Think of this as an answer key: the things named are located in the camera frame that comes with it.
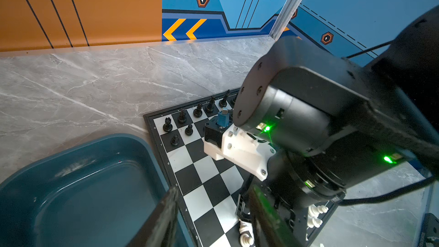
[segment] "chessboard border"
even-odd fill
[[[240,89],[241,88],[239,87],[237,89],[230,90],[230,97],[237,95]],[[226,94],[226,92],[224,91],[222,93],[215,94],[213,96],[215,97],[215,100],[217,100],[217,99],[221,99],[225,94]],[[162,170],[162,173],[163,173],[163,175],[166,179],[166,182],[168,183],[169,186],[175,185],[175,186],[179,187],[178,181],[177,181],[175,174],[172,170],[170,162],[169,162],[169,160],[166,160],[168,158],[167,154],[166,154],[166,150],[165,150],[164,146],[162,145],[162,140],[161,140],[160,135],[156,129],[154,119],[162,117],[164,115],[180,112],[181,109],[187,110],[189,108],[197,106],[198,103],[202,103],[202,104],[209,103],[210,97],[211,96],[207,96],[207,97],[195,100],[195,101],[187,102],[184,104],[179,104],[176,106],[168,107],[168,108],[154,111],[154,112],[149,112],[149,113],[146,113],[143,115],[143,118],[145,120],[145,123],[147,125],[147,129],[148,129],[148,132],[150,135],[151,143],[153,144],[152,150],[154,152],[154,156],[155,156],[155,158],[158,162],[158,165],[160,166],[160,169]],[[188,229],[189,235],[190,235],[193,243],[195,244],[195,246],[201,247],[203,245],[201,244],[199,234],[195,228],[195,225],[194,225],[194,222],[192,221],[192,218],[189,215],[186,203],[184,202],[184,199],[182,197],[183,196],[182,196],[181,190],[180,190],[178,203],[179,203],[181,215],[183,217],[183,220],[184,220],[186,226],[189,228]]]

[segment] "chessboard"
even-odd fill
[[[226,159],[215,161],[204,153],[205,124],[220,110],[233,109],[233,99],[238,91],[230,91],[224,108],[219,102],[225,92],[214,95],[215,105],[210,113],[206,106],[211,97],[207,97],[144,115],[157,161],[168,184],[180,189],[178,206],[198,247],[241,247],[240,223],[235,211],[239,191],[250,173]],[[195,117],[194,110],[199,103],[202,104],[202,113]],[[186,113],[184,123],[178,121],[181,111]],[[171,120],[169,132],[163,129],[166,118]],[[189,125],[192,125],[193,132],[186,135]],[[333,204],[327,206],[330,210],[322,218],[324,223],[336,207]],[[321,228],[309,229],[310,239],[314,239]]]

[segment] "green light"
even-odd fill
[[[389,162],[389,163],[394,163],[393,160],[390,157],[388,157],[388,156],[385,156],[384,160]]]

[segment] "white bracket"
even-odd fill
[[[225,158],[235,163],[260,181],[267,178],[268,159],[276,153],[268,142],[258,142],[234,124],[222,134],[221,148],[204,141],[204,152],[216,161]]]

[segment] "white chess square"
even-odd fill
[[[178,128],[178,131],[180,132],[180,136],[184,142],[184,145],[188,145],[191,142],[194,142],[195,140],[199,140],[201,138],[200,133],[198,132],[197,128],[195,127],[195,124],[192,124],[192,134],[191,135],[186,135],[186,133],[184,132],[186,130],[186,128],[189,125],[186,125],[184,127]]]
[[[172,150],[166,154],[174,173],[192,164],[192,159],[186,149],[186,146],[181,146],[180,148]]]
[[[223,234],[219,239],[217,239],[210,247],[231,247],[226,234]]]
[[[159,117],[159,118],[154,118],[154,124],[155,124],[155,127],[157,128],[159,135],[167,133],[163,130],[163,125],[165,124],[166,118],[171,118],[172,131],[177,129],[177,125],[175,124],[174,119],[172,118],[172,116],[170,114],[168,114],[166,116]]]
[[[192,108],[190,108],[190,109],[188,109],[187,111],[189,112],[189,115],[190,115],[190,118],[192,118],[192,121],[195,123],[195,122],[197,122],[197,121],[200,121],[200,120],[203,120],[203,119],[206,119],[207,118],[207,115],[206,115],[206,113],[204,112],[204,109],[203,108],[201,108],[201,112],[203,113],[199,118],[196,118],[195,116],[194,116],[194,110],[196,109],[197,107],[195,106],[195,107],[192,107]]]
[[[227,190],[229,190],[230,194],[238,191],[241,188],[242,183],[244,182],[244,179],[242,179],[242,176],[239,173],[236,165],[222,172],[221,177],[224,181],[224,184],[226,184]]]
[[[219,100],[215,100],[215,105],[217,106],[217,108],[218,108],[218,110],[220,112],[221,112],[222,109],[224,109],[224,110],[231,110],[232,109],[232,107],[230,106],[228,101],[227,101],[227,106],[226,107],[224,107],[224,108],[220,107],[220,101],[222,101],[222,98],[219,99]]]
[[[205,183],[220,173],[218,172],[217,166],[210,156],[201,158],[199,161],[194,163],[194,166],[197,170],[198,176],[200,177],[201,183]]]
[[[218,203],[213,209],[217,214],[219,223],[221,224],[224,233],[227,233],[230,228],[238,223],[238,217],[235,214],[236,205],[232,196],[226,197],[225,200]]]
[[[213,208],[203,185],[183,196],[183,198],[193,222]]]

